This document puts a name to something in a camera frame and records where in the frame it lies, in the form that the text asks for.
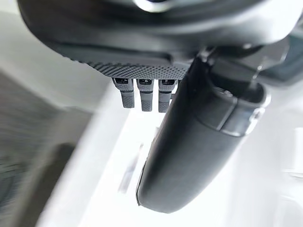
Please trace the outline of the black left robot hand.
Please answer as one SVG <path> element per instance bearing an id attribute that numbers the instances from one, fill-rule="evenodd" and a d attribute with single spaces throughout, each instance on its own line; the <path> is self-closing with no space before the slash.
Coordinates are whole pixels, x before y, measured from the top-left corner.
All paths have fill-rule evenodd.
<path id="1" fill-rule="evenodd" d="M 165 113 L 139 178 L 139 205 L 197 197 L 270 103 L 303 78 L 300 0 L 19 0 L 44 45 L 110 77 L 125 108 Z"/>

